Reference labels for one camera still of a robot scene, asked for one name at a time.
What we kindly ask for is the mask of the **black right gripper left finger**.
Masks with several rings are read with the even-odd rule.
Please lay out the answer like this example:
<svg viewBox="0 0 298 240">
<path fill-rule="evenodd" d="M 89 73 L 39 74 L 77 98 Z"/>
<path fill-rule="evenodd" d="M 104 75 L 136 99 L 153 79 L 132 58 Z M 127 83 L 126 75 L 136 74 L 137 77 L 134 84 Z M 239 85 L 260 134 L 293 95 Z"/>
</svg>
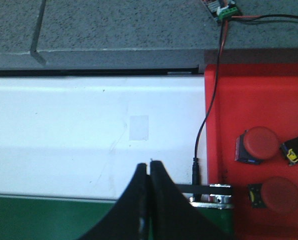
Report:
<svg viewBox="0 0 298 240">
<path fill-rule="evenodd" d="M 147 240 L 149 238 L 149 176 L 139 163 L 126 189 L 110 211 L 80 240 Z"/>
</svg>

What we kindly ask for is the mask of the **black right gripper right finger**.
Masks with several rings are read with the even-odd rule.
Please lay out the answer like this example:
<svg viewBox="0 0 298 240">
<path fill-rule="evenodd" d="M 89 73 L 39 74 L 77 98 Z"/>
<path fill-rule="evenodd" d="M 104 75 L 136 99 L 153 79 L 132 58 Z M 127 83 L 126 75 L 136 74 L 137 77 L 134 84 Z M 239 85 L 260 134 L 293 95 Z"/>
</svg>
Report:
<svg viewBox="0 0 298 240">
<path fill-rule="evenodd" d="M 180 192 L 163 163 L 150 163 L 152 235 L 155 240 L 233 240 L 230 209 L 200 207 Z"/>
</svg>

